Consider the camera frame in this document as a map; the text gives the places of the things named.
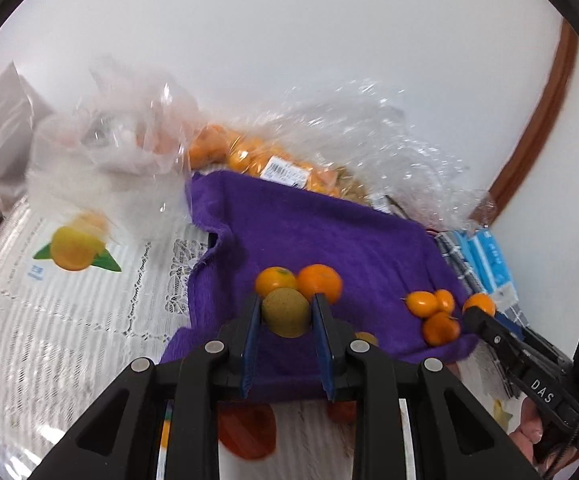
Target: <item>small orange fruit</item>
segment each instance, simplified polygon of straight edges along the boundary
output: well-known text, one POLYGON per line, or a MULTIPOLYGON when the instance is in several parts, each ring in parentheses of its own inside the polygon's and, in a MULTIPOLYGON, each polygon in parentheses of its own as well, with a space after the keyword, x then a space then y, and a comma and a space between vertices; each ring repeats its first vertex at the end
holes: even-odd
POLYGON ((456 306, 454 296, 452 296, 451 292, 441 288, 437 290, 434 295, 436 296, 436 299, 439 300, 440 312, 445 312, 451 315, 451 313, 454 312, 454 307, 456 306))
POLYGON ((308 301, 315 294, 324 294, 329 304, 336 303, 343 293, 343 279, 338 272, 322 264, 314 264, 302 269, 297 276, 298 291, 308 301))
POLYGON ((472 294, 469 298, 467 298, 467 301, 463 305, 463 313, 465 313, 465 311, 472 306, 477 306, 490 316, 496 314, 496 304, 493 302, 493 299, 484 292, 477 292, 476 294, 472 294))
POLYGON ((358 339, 362 339, 364 341, 367 341, 368 343, 372 343, 372 345, 374 346, 378 346, 378 339, 374 334, 370 334, 369 332, 357 332, 355 336, 358 339))
POLYGON ((252 164, 247 168, 247 174, 252 176, 261 176, 263 170, 273 156, 277 156, 286 162, 292 163, 288 152, 285 152, 282 148, 275 145, 266 145, 256 152, 256 155, 252 159, 252 164))
POLYGON ((338 173, 328 168, 316 168, 314 176, 319 179, 327 188, 332 188, 338 179, 338 173))
POLYGON ((256 277, 254 289, 261 298, 277 288, 297 288, 296 276, 285 267, 268 267, 256 277))
POLYGON ((263 141, 258 137, 236 140, 228 156, 230 170, 245 173, 257 154, 261 152, 263 141))
POLYGON ((416 317, 423 319, 436 314, 440 309, 438 298, 425 290, 407 294, 405 306, 416 317))
POLYGON ((228 145, 230 146, 230 152, 236 148, 239 142, 244 139, 244 134, 237 132, 236 130, 225 130, 225 138, 228 140, 228 145))
POLYGON ((297 162, 297 166, 303 170, 309 171, 310 173, 314 171, 314 165, 310 162, 297 162))
POLYGON ((219 124, 208 124, 190 146, 190 166, 193 170, 200 170, 213 162, 224 162, 229 150, 225 128, 219 124))
POLYGON ((460 324, 445 312, 437 312, 423 321, 423 339, 429 346, 441 346, 460 336, 460 324))
POLYGON ((312 175, 308 176, 307 182, 305 183, 305 189, 323 195, 328 194, 328 189, 325 184, 323 184, 319 179, 314 178, 312 175))

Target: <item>white plastic bag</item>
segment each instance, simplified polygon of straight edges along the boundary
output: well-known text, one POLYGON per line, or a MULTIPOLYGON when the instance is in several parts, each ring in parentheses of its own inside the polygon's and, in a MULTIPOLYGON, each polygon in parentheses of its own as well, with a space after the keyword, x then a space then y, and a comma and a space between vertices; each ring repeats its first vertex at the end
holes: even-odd
POLYGON ((94 213, 116 241, 158 237, 160 222, 190 219, 186 150, 202 123, 196 101, 165 73, 110 59, 92 76, 97 97, 36 129, 30 204, 61 222, 94 213))
POLYGON ((343 196, 341 176, 349 176, 366 187, 370 202, 387 196, 425 227, 472 228, 474 210, 491 207, 488 192, 457 184, 467 168, 415 138, 397 107, 397 94, 369 80, 318 92, 293 89, 278 110, 266 110, 247 121, 246 128, 294 156, 336 171, 343 196))
POLYGON ((25 170, 34 126, 51 113, 14 64, 0 75, 0 210, 7 213, 25 193, 25 170))

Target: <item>metal screw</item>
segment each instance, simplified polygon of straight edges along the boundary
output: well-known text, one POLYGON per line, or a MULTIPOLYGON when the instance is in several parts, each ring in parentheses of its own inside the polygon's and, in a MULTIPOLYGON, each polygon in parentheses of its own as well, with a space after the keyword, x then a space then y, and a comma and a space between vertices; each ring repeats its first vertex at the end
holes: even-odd
POLYGON ((141 372, 144 372, 150 368, 150 360, 147 357, 139 357, 138 359, 134 359, 134 361, 132 361, 130 367, 132 367, 132 370, 134 370, 136 373, 140 374, 141 372))
POLYGON ((369 350, 369 343, 363 339, 355 339, 349 343, 349 348, 351 348, 351 350, 357 354, 364 354, 367 350, 369 350))
POLYGON ((217 354, 218 352, 222 352, 223 348, 225 348, 225 345, 223 341, 219 340, 209 341, 205 344, 205 352, 208 354, 217 354))
POLYGON ((443 363, 436 359, 436 357, 426 359, 423 365, 431 372, 440 372, 443 369, 443 363))

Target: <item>white wall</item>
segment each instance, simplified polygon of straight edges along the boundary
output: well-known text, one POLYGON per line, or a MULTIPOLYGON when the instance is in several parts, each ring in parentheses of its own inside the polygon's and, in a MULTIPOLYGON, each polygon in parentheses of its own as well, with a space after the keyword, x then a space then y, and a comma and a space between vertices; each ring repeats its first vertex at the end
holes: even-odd
POLYGON ((164 67, 210 108, 244 108, 312 79, 405 89, 418 136, 486 189, 551 66, 560 16, 546 0, 25 0, 0 30, 58 108, 93 92, 92 56, 164 67))
POLYGON ((579 338, 579 55, 554 130, 493 231, 529 322, 573 355, 579 338))

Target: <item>purple towel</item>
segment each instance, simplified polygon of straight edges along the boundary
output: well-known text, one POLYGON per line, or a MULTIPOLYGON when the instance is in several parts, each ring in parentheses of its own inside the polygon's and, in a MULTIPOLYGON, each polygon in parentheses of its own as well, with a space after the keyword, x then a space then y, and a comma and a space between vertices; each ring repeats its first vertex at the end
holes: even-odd
MULTIPOLYGON (((405 307, 409 292, 446 288, 462 305, 467 295, 431 237, 417 223, 314 192, 266 182, 231 171, 196 175, 192 181, 194 223, 216 233, 217 243, 199 260, 188 282, 192 329, 182 328, 162 362, 179 359, 214 338, 236 317, 266 267, 295 273, 326 264, 343 278, 335 317, 373 333, 380 347, 408 362, 467 357, 473 335, 428 348, 421 320, 405 307)), ((460 318, 460 309, 455 316, 460 318)), ((290 400, 323 396, 312 332, 284 339, 261 330, 256 378, 250 399, 290 400)))

